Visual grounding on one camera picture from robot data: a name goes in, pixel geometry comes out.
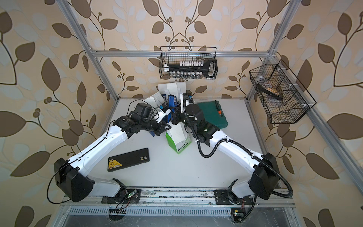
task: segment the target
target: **brown leaf pattern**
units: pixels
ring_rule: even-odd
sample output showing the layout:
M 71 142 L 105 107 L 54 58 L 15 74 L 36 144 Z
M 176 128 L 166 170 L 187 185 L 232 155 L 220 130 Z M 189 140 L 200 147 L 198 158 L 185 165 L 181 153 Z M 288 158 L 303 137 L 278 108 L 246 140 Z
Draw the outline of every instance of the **brown leaf pattern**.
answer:
M 222 94 L 221 98 L 228 99 L 228 98 L 232 98 L 232 96 L 230 96 L 228 94 Z
M 92 117 L 91 117 L 91 120 L 88 124 L 88 127 L 93 128 L 94 124 L 96 123 L 96 114 L 93 114 Z
M 334 169 L 319 155 L 308 153 L 306 155 L 306 161 L 312 170 L 320 176 L 331 180 L 339 179 Z
M 137 89 L 139 89 L 139 87 L 135 87 L 135 86 L 127 86 L 127 88 L 126 88 L 127 90 L 129 90 L 129 91 L 135 91 L 135 90 L 137 90 Z
M 279 124 L 277 127 L 279 137 L 283 137 L 288 131 L 290 131 L 290 124 Z
M 281 143 L 284 147 L 291 147 L 296 138 L 296 132 L 295 131 L 288 131 L 282 138 Z
M 275 25 L 275 28 L 274 28 L 274 30 L 273 30 L 273 35 L 275 35 L 276 34 L 276 32 L 277 32 L 277 30 L 278 30 L 278 27 L 280 26 L 280 24 L 279 23 L 277 23 L 276 25 Z
M 309 218 L 304 217 L 304 222 L 306 227 L 316 227 L 316 225 L 312 221 L 310 221 Z
M 258 26 L 256 18 L 245 18 L 241 20 L 241 24 L 245 29 L 254 29 Z
M 154 0 L 142 0 L 146 12 L 153 17 L 159 14 L 158 4 Z
M 160 60 L 156 59 L 156 58 L 149 58 L 149 61 L 151 62 L 151 64 L 153 64 L 156 67 L 159 67 L 160 64 Z
M 22 44 L 15 49 L 15 55 L 19 61 L 29 61 L 35 52 L 35 43 Z
M 72 33 L 70 32 L 69 28 L 62 23 L 55 23 L 52 24 L 52 27 L 54 29 L 54 31 L 62 36 L 63 38 L 70 38 L 72 36 Z
M 110 100 L 111 98 L 111 94 L 109 91 L 106 92 L 106 98 L 107 98 L 107 102 Z
M 62 136 L 68 146 L 74 146 L 78 143 L 78 136 L 69 129 L 62 129 Z
M 47 226 L 47 224 L 48 224 L 48 222 L 49 222 L 49 220 L 50 220 L 50 217 L 51 217 L 52 215 L 50 214 L 50 215 L 47 215 L 47 216 L 45 216 L 44 218 L 42 218 L 42 219 L 40 219 L 36 224 L 35 224 L 35 226 L 34 227 L 46 227 Z
M 86 55 L 83 55 L 82 62 L 83 62 L 83 66 L 85 67 L 85 70 L 88 72 L 89 65 L 88 65 L 88 58 Z
M 83 125 L 79 120 L 69 120 L 69 128 L 78 136 L 83 134 Z
M 19 115 L 0 111 L 0 137 L 7 137 L 18 133 L 24 128 L 26 121 Z
M 246 61 L 242 66 L 242 71 L 246 70 L 249 66 L 249 61 Z
M 76 67 L 78 64 L 78 54 L 73 54 L 70 58 L 69 58 L 69 68 L 73 69 L 74 67 Z
M 318 220 L 321 227 L 334 227 L 333 217 L 329 209 L 322 209 L 319 211 Z
M 117 71 L 121 71 L 121 67 L 115 61 L 112 61 L 112 65 Z
M 126 77 L 126 81 L 133 81 L 134 80 L 134 76 L 128 76 L 128 77 Z
M 207 85 L 199 86 L 195 89 L 195 93 L 202 93 L 205 92 L 205 90 L 208 88 Z
M 282 161 L 283 161 L 283 163 L 284 163 L 284 165 L 285 165 L 286 169 L 287 169 L 290 173 L 295 174 L 294 169 L 293 169 L 293 166 L 291 165 L 291 162 L 290 162 L 289 158 L 288 158 L 288 157 L 286 157 L 286 156 L 284 155 L 284 156 L 282 157 Z
M 214 0 L 203 0 L 198 5 L 198 13 L 201 16 L 206 16 L 213 7 Z
M 224 87 L 225 89 L 229 90 L 229 91 L 235 91 L 237 90 L 237 86 L 228 86 L 228 87 Z
M 247 47 L 247 48 L 240 49 L 238 51 L 252 51 L 252 48 Z
M 86 93 L 86 87 L 83 84 L 83 82 L 81 82 L 78 86 L 77 89 L 77 102 L 80 106 L 83 106 L 86 102 L 86 98 L 87 98 L 87 93 Z
M 201 21 L 196 21 L 194 23 L 194 29 L 200 33 L 200 34 L 205 34 L 207 33 L 207 28 L 205 27 L 204 23 Z
M 288 31 L 287 38 L 290 39 L 290 40 L 292 40 L 292 39 L 298 37 L 300 35 L 300 33 L 302 32 L 303 28 L 304 28 L 303 25 L 301 25 L 301 24 L 295 24 Z
M 359 116 L 341 113 L 328 120 L 328 124 L 340 139 L 363 137 L 363 119 Z
M 86 32 L 86 28 L 83 24 L 80 24 L 81 28 L 82 28 L 82 31 L 83 33 L 85 34 L 85 36 L 87 36 L 87 32 Z
M 342 13 L 338 21 L 338 31 L 343 35 L 347 35 L 352 28 L 352 19 L 346 13 Z
M 267 6 L 267 15 L 269 17 L 277 16 L 285 7 L 286 0 L 270 0 Z
M 22 206 L 15 220 L 15 227 L 28 227 L 34 219 L 34 210 L 29 206 Z
M 45 85 L 50 90 L 56 91 L 61 84 L 61 77 L 59 76 L 57 68 L 49 58 L 43 63 L 41 74 Z
M 112 30 L 116 28 L 118 21 L 115 19 L 106 18 L 100 21 L 101 26 L 104 29 Z
M 269 127 L 270 130 L 272 130 L 273 128 L 273 125 L 271 124 L 270 120 L 268 117 L 266 117 L 266 123 L 267 123 L 267 126 Z
M 91 16 L 91 7 L 87 0 L 71 0 L 71 3 L 82 17 L 89 18 Z
M 13 27 L 13 21 L 7 12 L 0 13 L 0 33 L 5 34 Z
M 152 27 L 152 33 L 159 34 L 164 30 L 164 23 L 161 21 L 157 21 L 154 23 Z
M 38 151 L 37 153 L 32 154 L 20 163 L 10 176 L 24 177 L 35 173 L 47 163 L 49 156 L 50 154 L 46 151 Z
M 136 94 L 133 96 L 133 98 L 143 98 L 144 96 L 142 94 Z
M 99 90 L 99 92 L 103 93 L 106 91 L 106 88 L 103 84 L 100 84 L 97 86 L 97 89 Z
M 311 81 L 313 80 L 313 69 L 311 68 L 310 62 L 306 59 L 302 64 L 299 73 L 297 74 L 296 83 L 299 85 L 302 91 L 305 91 Z
M 335 51 L 331 46 L 319 43 L 318 54 L 323 62 L 330 63 L 334 60 Z

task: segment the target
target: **wire basket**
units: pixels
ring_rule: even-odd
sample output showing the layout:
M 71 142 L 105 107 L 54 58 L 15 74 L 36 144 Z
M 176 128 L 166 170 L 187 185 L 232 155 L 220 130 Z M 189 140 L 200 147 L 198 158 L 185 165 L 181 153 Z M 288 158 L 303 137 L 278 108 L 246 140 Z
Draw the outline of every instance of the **wire basket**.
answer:
M 215 80 L 218 72 L 216 47 L 161 46 L 160 78 Z
M 278 64 L 265 64 L 252 69 L 250 78 L 270 122 L 294 124 L 316 104 L 316 101 L 294 73 L 297 82 L 289 80 L 283 70 L 286 64 L 280 63 L 281 60 Z M 313 100 L 312 103 L 302 97 L 296 86 L 302 86 L 301 89 L 307 91 Z

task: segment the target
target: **wall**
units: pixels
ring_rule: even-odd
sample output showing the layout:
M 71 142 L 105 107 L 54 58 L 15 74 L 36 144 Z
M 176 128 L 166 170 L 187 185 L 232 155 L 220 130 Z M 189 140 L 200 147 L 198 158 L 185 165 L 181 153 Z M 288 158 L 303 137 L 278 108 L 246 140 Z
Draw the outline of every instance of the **wall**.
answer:
M 287 0 L 71 0 L 94 49 L 215 46 L 267 50 Z
M 362 9 L 361 1 L 303 0 L 277 54 L 308 87 L 320 113 L 361 164 L 362 110 L 358 103 L 362 88 L 350 84 L 360 83 L 355 75 L 363 66 L 359 65 L 362 34 L 359 29 L 354 33 L 362 25 Z M 347 45 L 342 32 L 346 33 L 350 20 L 344 15 L 339 21 L 343 12 L 352 19 Z M 333 48 L 335 55 L 319 43 Z M 293 125 L 272 125 L 257 96 L 251 106 L 269 152 L 277 157 L 280 171 L 293 187 L 306 226 L 361 226 L 363 197 L 308 116 Z
M 267 4 L 265 0 L 72 0 L 69 4 L 89 43 L 97 50 L 160 51 L 160 46 L 175 45 L 189 49 L 214 46 L 217 50 L 266 51 L 288 1 Z M 99 60 L 121 97 L 148 97 L 157 91 L 158 84 L 175 82 L 160 79 L 157 58 Z M 259 58 L 219 58 L 217 80 L 188 79 L 187 89 L 195 97 L 245 97 L 252 84 L 243 75 L 261 62 Z
M 277 54 L 289 62 L 296 75 L 303 72 L 300 78 L 316 99 L 318 110 L 360 166 L 363 166 L 362 10 L 363 2 L 358 0 L 318 0 L 301 6 Z
M 69 29 L 54 1 L 0 1 L 2 226 L 52 222 L 53 163 L 92 143 L 113 105 Z M 71 56 L 79 59 L 74 67 Z M 50 199 L 63 195 L 53 182 Z
M 216 80 L 185 81 L 160 79 L 156 58 L 104 57 L 101 64 L 120 97 L 148 97 L 155 94 L 158 84 L 179 81 L 187 84 L 194 97 L 231 98 L 247 96 L 252 86 L 248 71 L 261 62 L 258 58 L 219 58 Z

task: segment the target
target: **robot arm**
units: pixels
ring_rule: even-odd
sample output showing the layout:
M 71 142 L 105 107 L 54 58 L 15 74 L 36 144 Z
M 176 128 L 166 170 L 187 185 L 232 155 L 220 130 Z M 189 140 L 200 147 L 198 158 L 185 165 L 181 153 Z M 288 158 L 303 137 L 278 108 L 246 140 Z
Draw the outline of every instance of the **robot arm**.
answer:
M 187 114 L 182 113 L 183 108 L 181 107 L 174 108 L 171 122 L 173 124 L 182 122 L 188 127 L 193 127 L 200 142 L 214 147 L 214 151 L 218 148 L 251 174 L 251 178 L 248 180 L 234 183 L 232 194 L 235 200 L 252 194 L 268 199 L 279 180 L 276 175 L 279 172 L 275 157 L 269 153 L 263 156 L 231 140 L 218 127 L 205 121 L 203 112 L 196 104 L 193 104 L 192 100 L 186 102 L 185 106 Z M 153 131 L 159 136 L 171 129 L 171 126 L 162 120 L 165 115 L 170 113 L 169 108 L 165 106 L 158 108 L 158 115 L 155 117 L 153 117 L 153 112 L 151 106 L 140 103 L 128 116 L 117 119 L 105 134 L 86 149 L 69 160 L 65 161 L 62 158 L 57 160 L 54 164 L 57 186 L 74 202 L 81 201 L 87 196 L 116 196 L 124 186 L 121 182 L 117 179 L 93 178 L 88 174 L 112 149 L 140 130 Z M 268 163 L 277 170 L 277 173 L 271 172 L 262 162 Z

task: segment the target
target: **aluminum frame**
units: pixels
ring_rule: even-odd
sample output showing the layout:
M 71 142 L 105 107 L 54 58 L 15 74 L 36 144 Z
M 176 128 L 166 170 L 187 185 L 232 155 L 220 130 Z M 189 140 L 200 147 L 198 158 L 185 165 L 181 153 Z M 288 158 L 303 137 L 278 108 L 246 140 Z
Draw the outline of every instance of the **aluminum frame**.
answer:
M 94 57 L 160 57 L 160 51 L 92 50 Z M 217 51 L 216 57 L 268 57 L 267 51 Z
M 93 56 L 93 53 L 91 52 L 91 48 L 90 48 L 91 46 L 88 43 L 87 37 L 83 33 L 83 30 L 82 30 L 81 26 L 79 25 L 77 19 L 75 18 L 67 0 L 57 0 L 56 2 L 59 6 L 59 9 L 64 14 L 64 17 L 67 19 L 69 25 L 73 29 L 79 42 L 81 43 L 83 50 L 86 52 L 86 54 L 88 56 L 88 59 L 93 64 L 98 75 L 100 76 L 100 79 L 103 81 L 107 90 L 110 92 L 110 96 L 112 97 L 113 100 L 115 100 L 115 101 L 118 100 L 118 95 L 117 95 L 115 89 L 113 88 L 105 71 L 103 70 L 101 63 L 95 56 Z

